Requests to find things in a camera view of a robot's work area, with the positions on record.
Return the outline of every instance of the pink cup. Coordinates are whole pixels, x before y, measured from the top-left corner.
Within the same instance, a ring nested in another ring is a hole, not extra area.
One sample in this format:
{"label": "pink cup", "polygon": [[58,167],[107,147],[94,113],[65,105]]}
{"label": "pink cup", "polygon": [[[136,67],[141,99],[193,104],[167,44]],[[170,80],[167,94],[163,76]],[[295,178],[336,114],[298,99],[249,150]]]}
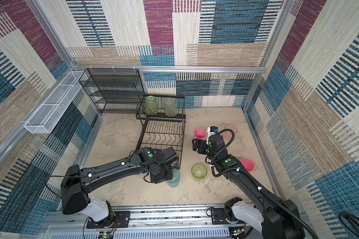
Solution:
{"label": "pink cup", "polygon": [[206,130],[202,129],[202,128],[197,128],[196,130],[194,130],[194,137],[195,138],[200,138],[205,140],[206,139]]}
{"label": "pink cup", "polygon": [[254,162],[248,158],[241,159],[241,164],[248,172],[252,172],[255,169]]}

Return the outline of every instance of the concrete-look surface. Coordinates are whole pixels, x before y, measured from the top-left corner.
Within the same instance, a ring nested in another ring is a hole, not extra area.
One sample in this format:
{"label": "concrete-look surface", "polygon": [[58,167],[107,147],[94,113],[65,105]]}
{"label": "concrete-look surface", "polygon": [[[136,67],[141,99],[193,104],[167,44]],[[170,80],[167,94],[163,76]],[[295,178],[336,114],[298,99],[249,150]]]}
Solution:
{"label": "concrete-look surface", "polygon": [[[224,203],[233,197],[248,197],[232,182],[221,176],[214,178],[211,168],[205,163],[205,156],[192,150],[192,139],[196,128],[207,129],[217,126],[222,130],[226,124],[233,124],[238,132],[233,143],[227,148],[236,158],[254,161],[255,170],[251,174],[266,188],[271,189],[268,176],[251,136],[249,126],[240,108],[186,109],[185,137],[180,169],[180,184],[171,188],[166,182],[146,183],[145,174],[132,175],[106,184],[93,193],[113,206],[120,205],[169,205]],[[141,133],[141,123],[132,114],[106,114],[85,167],[93,167],[122,159],[134,150]],[[191,168],[196,163],[207,167],[204,180],[196,182]]]}

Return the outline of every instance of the plastic cup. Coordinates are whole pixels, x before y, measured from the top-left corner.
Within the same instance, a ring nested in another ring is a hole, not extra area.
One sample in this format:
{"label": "plastic cup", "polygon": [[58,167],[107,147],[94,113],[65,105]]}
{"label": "plastic cup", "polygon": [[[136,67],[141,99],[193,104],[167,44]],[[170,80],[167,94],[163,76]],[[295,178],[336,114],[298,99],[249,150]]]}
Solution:
{"label": "plastic cup", "polygon": [[[231,130],[234,132],[234,134],[236,134],[236,133],[238,132],[237,127],[235,127],[235,126],[232,125],[232,124],[227,124],[227,125],[225,125],[225,129],[227,129],[227,128],[231,129]],[[230,141],[231,136],[232,136],[232,134],[231,134],[231,132],[229,132],[229,131],[224,132],[224,134],[222,135],[222,137],[223,137],[224,140],[226,140],[226,141]]]}
{"label": "plastic cup", "polygon": [[197,128],[196,130],[194,130],[194,137],[195,138],[200,138],[200,139],[206,139],[206,130],[202,129],[202,128]]}
{"label": "plastic cup", "polygon": [[191,174],[194,180],[201,181],[207,174],[207,168],[203,164],[195,164],[191,168]]}
{"label": "plastic cup", "polygon": [[254,162],[251,159],[243,158],[240,161],[248,172],[252,172],[255,169]]}
{"label": "plastic cup", "polygon": [[173,179],[166,181],[170,187],[177,187],[180,184],[180,172],[178,169],[173,169]]}

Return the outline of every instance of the green cup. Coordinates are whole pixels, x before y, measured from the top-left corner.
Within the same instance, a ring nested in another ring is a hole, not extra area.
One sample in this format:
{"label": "green cup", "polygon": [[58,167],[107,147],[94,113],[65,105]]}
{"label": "green cup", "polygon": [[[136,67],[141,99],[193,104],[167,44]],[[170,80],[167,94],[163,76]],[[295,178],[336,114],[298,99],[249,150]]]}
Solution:
{"label": "green cup", "polygon": [[191,174],[197,182],[202,181],[207,174],[207,168],[203,164],[195,164],[191,168]]}

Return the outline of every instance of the white wire basket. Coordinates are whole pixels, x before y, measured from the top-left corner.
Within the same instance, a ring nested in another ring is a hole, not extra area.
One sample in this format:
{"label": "white wire basket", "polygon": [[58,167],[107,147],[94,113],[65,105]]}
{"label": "white wire basket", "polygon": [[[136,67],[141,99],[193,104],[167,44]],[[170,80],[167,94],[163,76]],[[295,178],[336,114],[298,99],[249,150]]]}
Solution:
{"label": "white wire basket", "polygon": [[80,90],[81,84],[78,80],[87,79],[83,73],[84,71],[68,73],[24,127],[31,133],[51,133]]}

